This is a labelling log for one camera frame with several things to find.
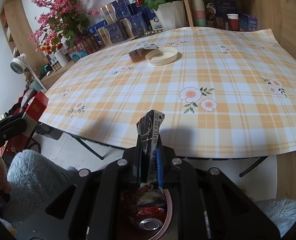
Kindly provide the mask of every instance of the metal screw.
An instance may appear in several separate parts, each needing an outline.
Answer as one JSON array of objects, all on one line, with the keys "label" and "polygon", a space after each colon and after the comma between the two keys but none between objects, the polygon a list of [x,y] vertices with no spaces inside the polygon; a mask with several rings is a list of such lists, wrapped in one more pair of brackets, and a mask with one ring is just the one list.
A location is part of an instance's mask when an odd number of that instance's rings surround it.
[{"label": "metal screw", "polygon": [[90,173],[90,171],[88,169],[79,170],[80,177],[87,177],[89,175],[89,173]]},{"label": "metal screw", "polygon": [[220,173],[220,170],[217,169],[217,168],[211,168],[211,169],[210,169],[210,173],[211,173],[212,175],[218,175],[218,174]]},{"label": "metal screw", "polygon": [[127,165],[127,160],[125,160],[125,159],[120,159],[120,160],[118,160],[117,161],[117,164],[119,165],[119,166],[125,166],[125,165]]},{"label": "metal screw", "polygon": [[171,161],[174,165],[179,165],[182,163],[182,160],[179,158],[173,158]]}]

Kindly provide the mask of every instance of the white flower pot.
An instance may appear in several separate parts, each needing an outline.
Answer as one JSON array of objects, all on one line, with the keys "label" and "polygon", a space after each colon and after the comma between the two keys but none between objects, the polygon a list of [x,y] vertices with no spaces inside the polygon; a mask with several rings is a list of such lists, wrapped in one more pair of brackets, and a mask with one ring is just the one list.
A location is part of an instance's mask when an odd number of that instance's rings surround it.
[{"label": "white flower pot", "polygon": [[155,14],[165,31],[186,27],[186,14],[183,1],[160,4]]},{"label": "white flower pot", "polygon": [[66,56],[64,55],[64,53],[62,52],[62,50],[58,50],[54,56],[56,57],[56,59],[58,60],[58,62],[60,63],[60,65],[62,67],[64,67],[65,65],[67,65],[69,63],[69,61],[67,60]]}]

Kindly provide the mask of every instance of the colorful flower pot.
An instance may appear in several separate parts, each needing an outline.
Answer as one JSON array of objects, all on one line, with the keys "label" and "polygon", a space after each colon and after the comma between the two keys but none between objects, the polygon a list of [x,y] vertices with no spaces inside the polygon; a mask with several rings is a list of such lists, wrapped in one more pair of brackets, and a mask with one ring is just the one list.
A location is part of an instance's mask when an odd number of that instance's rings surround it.
[{"label": "colorful flower pot", "polygon": [[68,49],[68,53],[72,60],[76,63],[82,57],[88,56],[100,49],[98,42],[93,34],[88,35],[80,43]]}]

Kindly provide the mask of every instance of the black metal leg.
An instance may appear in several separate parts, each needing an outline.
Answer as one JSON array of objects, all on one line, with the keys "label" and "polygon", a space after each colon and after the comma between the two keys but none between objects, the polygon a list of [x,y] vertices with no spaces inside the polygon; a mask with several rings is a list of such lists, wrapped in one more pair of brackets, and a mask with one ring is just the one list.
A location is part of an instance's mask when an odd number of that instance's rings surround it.
[{"label": "black metal leg", "polygon": [[78,136],[70,134],[73,138],[75,138],[82,146],[86,147],[90,152],[96,155],[99,159],[103,160],[104,157],[96,153],[93,149],[91,149],[84,141],[82,141]]},{"label": "black metal leg", "polygon": [[260,157],[258,160],[256,160],[251,166],[249,166],[247,169],[245,169],[242,173],[239,174],[239,177],[245,176],[248,172],[256,168],[259,164],[261,164],[268,156]]}]

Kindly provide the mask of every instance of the floor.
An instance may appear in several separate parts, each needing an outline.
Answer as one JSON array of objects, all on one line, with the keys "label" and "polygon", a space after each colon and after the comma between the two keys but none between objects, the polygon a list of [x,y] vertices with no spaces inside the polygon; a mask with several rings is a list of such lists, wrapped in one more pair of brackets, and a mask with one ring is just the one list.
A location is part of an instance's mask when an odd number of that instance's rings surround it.
[{"label": "floor", "polygon": [[[66,133],[63,133],[59,140],[53,140],[39,134],[35,134],[33,137],[41,144],[41,154],[63,168],[74,166],[77,169],[88,168],[91,171],[96,171],[100,167],[122,158],[123,155],[122,150],[86,141],[87,145],[104,157],[104,160],[100,160]],[[275,156],[268,157],[243,178],[239,177],[239,173],[254,163],[255,160],[188,161],[198,169],[208,170],[211,167],[219,168],[238,187],[246,190],[247,195],[253,198],[253,200],[275,198],[277,191],[277,165]]]}]

